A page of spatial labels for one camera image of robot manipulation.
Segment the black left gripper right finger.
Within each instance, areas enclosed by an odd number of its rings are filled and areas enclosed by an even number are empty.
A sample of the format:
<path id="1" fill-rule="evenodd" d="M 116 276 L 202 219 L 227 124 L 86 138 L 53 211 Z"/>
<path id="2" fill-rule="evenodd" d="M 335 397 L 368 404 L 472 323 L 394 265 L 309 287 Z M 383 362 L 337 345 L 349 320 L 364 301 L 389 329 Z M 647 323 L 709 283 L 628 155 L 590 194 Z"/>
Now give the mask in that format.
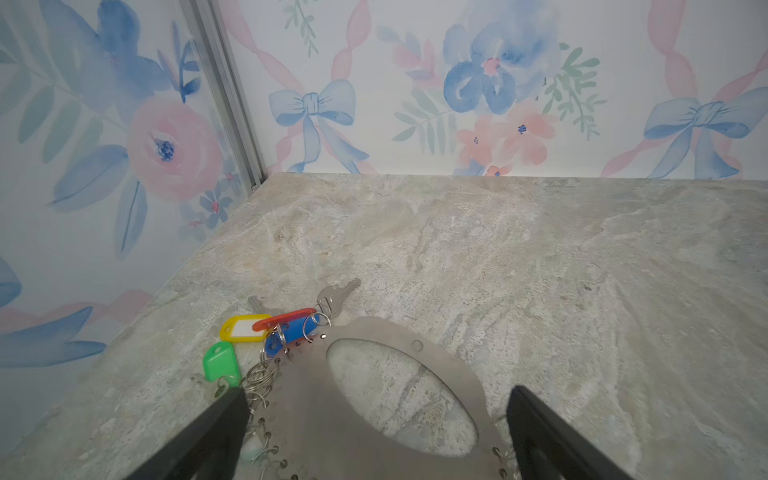
<path id="1" fill-rule="evenodd" d="M 523 385 L 511 390 L 506 421 L 523 479 L 631 479 Z"/>

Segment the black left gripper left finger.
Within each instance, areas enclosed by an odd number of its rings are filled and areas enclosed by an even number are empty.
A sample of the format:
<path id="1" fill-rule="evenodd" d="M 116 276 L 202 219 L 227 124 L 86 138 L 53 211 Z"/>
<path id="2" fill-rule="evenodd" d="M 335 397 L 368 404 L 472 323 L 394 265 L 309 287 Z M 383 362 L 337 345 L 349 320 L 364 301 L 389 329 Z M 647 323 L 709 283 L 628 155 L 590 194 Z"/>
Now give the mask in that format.
<path id="1" fill-rule="evenodd" d="M 130 479 L 231 479 L 250 418 L 243 389 L 224 393 Z"/>

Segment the green key tag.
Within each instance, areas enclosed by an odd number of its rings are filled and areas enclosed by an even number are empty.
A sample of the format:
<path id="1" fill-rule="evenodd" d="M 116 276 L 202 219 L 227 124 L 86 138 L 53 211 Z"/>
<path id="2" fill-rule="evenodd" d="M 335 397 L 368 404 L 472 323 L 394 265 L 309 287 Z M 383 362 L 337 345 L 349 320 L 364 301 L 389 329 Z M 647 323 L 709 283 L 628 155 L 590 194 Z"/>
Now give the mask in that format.
<path id="1" fill-rule="evenodd" d="M 230 386 L 237 387 L 242 381 L 235 348 L 227 341 L 217 342 L 205 352 L 202 369 L 209 382 L 224 379 Z"/>

